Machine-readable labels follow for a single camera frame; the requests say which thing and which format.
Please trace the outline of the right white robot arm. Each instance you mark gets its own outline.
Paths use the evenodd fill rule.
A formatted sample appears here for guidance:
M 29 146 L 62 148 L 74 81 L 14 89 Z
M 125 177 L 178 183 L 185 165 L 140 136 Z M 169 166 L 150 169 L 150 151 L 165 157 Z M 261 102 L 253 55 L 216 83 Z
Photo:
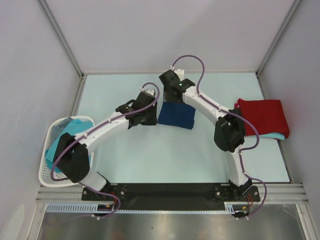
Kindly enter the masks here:
M 239 109 L 219 105 L 199 90 L 198 85 L 184 77 L 184 71 L 167 70 L 159 76 L 163 85 L 163 103 L 158 123 L 191 130 L 195 113 L 205 116 L 214 126 L 216 146 L 231 154 L 229 158 L 231 196 L 242 201 L 249 194 L 252 180 L 244 173 L 237 154 L 245 142 L 245 123 Z

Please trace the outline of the navy blue t shirt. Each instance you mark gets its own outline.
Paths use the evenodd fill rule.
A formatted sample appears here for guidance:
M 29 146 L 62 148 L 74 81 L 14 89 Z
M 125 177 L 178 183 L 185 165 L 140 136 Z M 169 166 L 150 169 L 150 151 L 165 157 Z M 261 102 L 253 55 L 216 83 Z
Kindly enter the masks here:
M 196 109 L 185 103 L 164 101 L 158 116 L 158 123 L 192 130 Z

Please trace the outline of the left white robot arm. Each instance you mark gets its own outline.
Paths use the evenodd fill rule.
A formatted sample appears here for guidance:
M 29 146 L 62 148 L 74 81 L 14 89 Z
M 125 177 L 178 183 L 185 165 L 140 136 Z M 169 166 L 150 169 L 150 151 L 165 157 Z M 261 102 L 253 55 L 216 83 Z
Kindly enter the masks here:
M 110 196 L 109 181 L 89 161 L 102 143 L 135 126 L 157 125 L 156 91 L 143 89 L 136 99 L 120 105 L 105 121 L 77 134 L 64 133 L 57 144 L 52 169 L 58 168 L 72 183 L 93 190 L 100 200 Z

